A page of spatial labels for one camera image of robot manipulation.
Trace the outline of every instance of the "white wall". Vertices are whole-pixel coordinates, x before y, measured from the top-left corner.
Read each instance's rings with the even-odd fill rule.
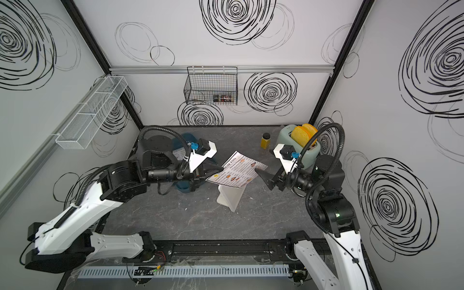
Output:
[[[66,10],[59,0],[34,1],[33,6],[26,0],[18,1],[29,10],[43,14],[46,18],[44,30],[47,27],[53,34],[53,40],[57,49],[55,70],[48,82],[39,80],[30,85],[23,85],[26,91],[11,90],[13,85],[18,85],[22,79],[11,81],[9,86],[0,84],[0,95],[3,105],[0,107],[2,127],[0,134],[0,187],[16,173],[23,163],[39,147],[45,138],[63,121],[74,106],[79,102],[94,83],[94,80],[102,74],[98,63],[73,25]],[[75,34],[69,37],[64,31]],[[0,38],[1,45],[6,45],[8,39]],[[80,47],[79,61],[73,49]],[[41,55],[39,62],[44,67],[52,65],[44,61]],[[25,66],[20,62],[6,64],[4,58],[0,58],[1,76],[5,76],[5,69],[22,69]],[[73,172],[78,175],[87,170],[127,159],[130,149],[138,134],[134,123],[120,103],[118,110],[110,114],[111,120],[119,120],[115,126],[107,132],[116,133],[110,135],[100,130],[86,150],[63,150],[58,148],[50,157],[38,174],[33,178],[24,192],[18,197],[5,215],[0,219],[0,248],[2,256],[0,260],[0,281],[2,289],[55,289],[62,274],[49,274],[38,271],[26,270],[18,262],[21,251],[28,244],[27,228],[33,222],[47,222],[63,210],[63,204],[52,197],[53,185],[61,175]],[[61,178],[55,187],[57,199],[64,200],[68,190],[77,180],[77,176],[67,174]]]
[[[76,0],[112,66],[333,64],[362,1],[253,0],[247,2],[248,7],[239,4],[243,1],[225,1],[219,9],[211,6],[208,10],[212,3],[215,1],[139,0],[128,9],[125,0]],[[150,114],[142,112],[145,124],[307,122],[328,74],[287,75],[262,74],[260,81],[267,80],[256,86],[258,93],[252,96],[246,86],[251,74],[239,74],[238,105],[214,103],[208,107],[206,104],[213,102],[213,95],[221,93],[208,96],[205,92],[206,99],[211,101],[194,105],[190,111],[191,119],[196,122],[175,120],[178,108],[186,101],[183,89],[187,75],[126,77],[138,91],[138,103],[154,109]],[[297,86],[294,81],[287,82],[293,77]],[[215,82],[209,89],[219,90],[223,83]],[[287,87],[294,89],[295,96]]]
[[[46,28],[42,29],[44,40],[38,40],[40,37],[34,38],[34,34],[38,32],[21,30],[32,20],[18,20],[16,26],[22,32],[12,35],[26,39],[30,36],[32,42],[27,48],[17,48],[11,53],[6,48],[0,48],[1,77],[8,77],[8,70],[26,69],[26,72],[32,72],[29,76],[18,77],[17,80],[0,82],[0,163],[5,165],[0,168],[0,188],[6,185],[47,136],[54,133],[56,127],[84,97],[93,81],[103,74],[60,1],[40,0],[34,1],[33,5],[26,0],[18,2],[25,5],[31,15],[38,17],[36,24],[48,27],[50,33]],[[14,14],[14,9],[6,8],[12,5],[8,4],[2,11],[6,13],[6,19],[15,21],[18,17]],[[34,60],[36,51],[31,47],[35,43],[42,45],[39,61]],[[16,53],[28,52],[32,52],[32,57],[27,61],[13,57]],[[53,66],[52,54],[56,55]],[[6,61],[3,57],[9,57],[13,62]]]
[[[464,226],[459,220],[464,202],[464,119],[438,116],[449,117],[444,112],[452,105],[457,110],[450,113],[463,116],[459,83],[464,81],[464,1],[434,14],[434,20],[417,36],[423,45],[412,43],[423,23],[443,3],[377,1],[365,23],[356,75],[339,77],[319,116],[342,122],[345,129],[343,193],[356,209],[362,240],[385,290],[463,287]],[[449,26],[444,23],[451,19],[455,24],[461,21],[453,26],[456,30],[446,30],[453,22]],[[405,58],[410,65],[405,67],[402,58],[410,44]],[[424,64],[429,64],[433,73]],[[402,73],[407,68],[410,79]],[[448,87],[434,83],[438,75]],[[457,92],[425,94],[412,86],[413,78],[422,91]],[[458,101],[438,107],[425,103],[439,102],[444,96]],[[328,148],[335,142],[332,135],[324,140]]]

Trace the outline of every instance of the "white wire basket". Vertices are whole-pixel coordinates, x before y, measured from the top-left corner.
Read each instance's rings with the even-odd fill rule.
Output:
[[[126,88],[121,76],[106,76],[98,82],[55,142],[64,149],[86,149]]]

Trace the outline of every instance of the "menu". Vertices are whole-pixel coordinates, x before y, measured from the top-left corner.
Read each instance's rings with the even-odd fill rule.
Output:
[[[235,151],[222,167],[222,172],[210,176],[206,181],[241,188],[258,176],[255,168],[265,170],[267,165]]]

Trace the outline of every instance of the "table surface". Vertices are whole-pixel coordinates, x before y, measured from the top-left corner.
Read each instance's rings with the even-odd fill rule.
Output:
[[[276,172],[280,162],[269,150],[260,147],[263,133],[271,135],[274,148],[280,127],[209,127],[172,128],[179,133],[192,133],[216,143],[214,156],[222,165],[238,151],[268,165]],[[147,136],[160,134],[151,131]],[[164,184],[164,191],[170,184]],[[233,213],[216,202],[216,184],[206,182],[192,193],[173,189],[161,196],[156,185],[144,194],[113,210],[103,230],[104,234],[128,235],[140,231],[151,233],[154,240],[187,239],[265,239],[285,238],[286,233],[304,230],[311,238],[321,238],[322,231],[309,218],[304,199],[288,190],[270,191],[261,178],[255,178]]]

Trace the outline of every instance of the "black swirl pattern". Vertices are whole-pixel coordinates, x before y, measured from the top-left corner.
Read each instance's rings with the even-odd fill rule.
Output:
[[[141,106],[135,101],[134,92],[127,87],[125,90],[126,96],[129,101],[134,106],[134,109],[137,113],[142,111]],[[105,105],[104,110],[109,110],[110,113],[108,117],[103,121],[102,126],[100,129],[110,135],[116,135],[122,132],[124,128],[127,126],[129,120],[132,120],[129,112],[127,111],[126,107],[122,103],[121,100],[118,100],[116,103],[113,99],[109,99]]]
[[[434,115],[429,115],[427,130],[438,152],[464,164],[464,126],[462,121],[463,119],[437,118]]]
[[[292,73],[255,73],[245,83],[245,100],[256,111],[284,116],[293,108],[297,89]]]
[[[97,132],[90,142],[93,152],[98,157],[106,158],[113,154],[117,147],[117,135],[113,136],[106,132]]]
[[[321,49],[321,57],[328,64],[334,64],[340,54],[345,39],[348,36],[348,33],[351,29],[352,23],[345,24],[338,27],[332,32],[324,42],[324,45]],[[359,68],[359,55],[358,51],[361,48],[362,41],[364,39],[365,28],[361,27],[361,30],[358,33],[358,37],[351,47],[350,54],[345,60],[343,65],[343,76],[345,78],[351,78],[356,74]]]
[[[132,43],[132,38],[139,39]],[[173,65],[175,55],[169,48],[159,45],[158,39],[150,27],[139,22],[123,22],[116,28],[115,41],[119,50],[128,58],[139,63],[156,65]]]
[[[292,36],[295,20],[292,11],[285,5],[276,3],[272,21],[261,35],[251,40],[259,49],[271,51],[283,46]]]
[[[203,101],[183,102],[177,109],[177,118],[183,126],[217,126],[224,123],[221,109]]]
[[[369,162],[359,178],[358,197],[372,246],[384,260],[417,255],[435,242],[437,208],[425,184],[404,163],[386,157]]]
[[[361,172],[366,168],[365,166],[369,163],[369,159],[361,151],[352,150],[345,155],[343,159],[343,171],[345,171],[345,181],[353,192],[357,192],[359,188],[359,176]]]
[[[34,90],[54,73],[53,36],[27,0],[0,0],[0,88]]]
[[[401,59],[398,83],[414,110],[464,118],[464,1],[447,0],[422,24]]]
[[[236,113],[236,114],[246,114],[246,113],[249,113],[251,111],[253,111],[252,108],[250,108],[248,105],[243,105],[242,102],[243,102],[243,99],[240,97],[240,93],[243,93],[243,94],[247,94],[248,92],[247,91],[244,91],[243,89],[240,89],[238,91],[239,93],[239,96],[238,96],[238,99],[237,99],[237,104],[236,105],[229,105],[229,103],[226,103],[226,107],[233,113]]]
[[[168,126],[179,126],[180,122],[178,118],[174,118],[168,121],[167,123]]]
[[[55,40],[57,48],[55,68],[60,71],[70,71],[77,68],[81,61],[81,45],[73,29],[58,16],[48,13],[41,13],[40,16]]]
[[[199,0],[199,4],[209,33],[228,45],[240,45],[268,27],[276,0]]]
[[[339,123],[343,125],[343,117],[340,111],[334,111],[331,117],[324,117],[316,124],[316,129],[320,129],[330,123]],[[335,128],[329,128],[324,131],[317,139],[321,145],[320,154],[334,156],[338,146],[338,131]]]

